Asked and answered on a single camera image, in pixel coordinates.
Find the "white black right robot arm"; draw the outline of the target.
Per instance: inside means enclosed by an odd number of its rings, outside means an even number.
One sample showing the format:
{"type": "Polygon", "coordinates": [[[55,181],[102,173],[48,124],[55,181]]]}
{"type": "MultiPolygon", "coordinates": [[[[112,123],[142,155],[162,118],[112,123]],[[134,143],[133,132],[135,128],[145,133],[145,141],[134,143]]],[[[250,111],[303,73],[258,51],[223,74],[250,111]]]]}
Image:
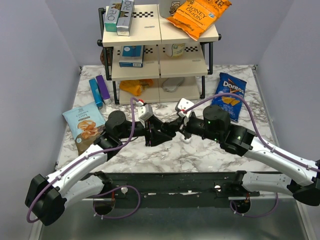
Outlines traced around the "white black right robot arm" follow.
{"type": "Polygon", "coordinates": [[[195,113],[165,123],[168,133],[181,132],[217,142],[227,153],[261,162],[276,173],[246,172],[230,183],[230,191],[241,196],[245,192],[274,192],[292,196],[309,205],[320,204],[320,163],[296,156],[273,145],[246,127],[231,123],[229,113],[217,105],[207,106],[203,118],[195,113]]]}

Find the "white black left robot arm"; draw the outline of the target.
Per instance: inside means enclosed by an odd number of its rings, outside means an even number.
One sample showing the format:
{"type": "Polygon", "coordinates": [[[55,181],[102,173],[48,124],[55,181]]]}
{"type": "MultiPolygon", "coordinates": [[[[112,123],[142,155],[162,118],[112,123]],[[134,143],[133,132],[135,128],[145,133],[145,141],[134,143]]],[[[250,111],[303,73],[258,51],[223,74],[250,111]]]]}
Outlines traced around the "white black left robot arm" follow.
{"type": "Polygon", "coordinates": [[[26,221],[53,224],[65,209],[87,197],[114,196],[116,191],[138,191],[131,185],[112,186],[104,173],[90,171],[106,163],[129,144],[133,137],[144,137],[148,147],[155,147],[176,136],[182,118],[163,122],[147,110],[138,108],[138,120],[126,119],[124,112],[115,110],[108,116],[104,130],[75,160],[47,176],[36,175],[30,182],[25,199],[26,221]]]}

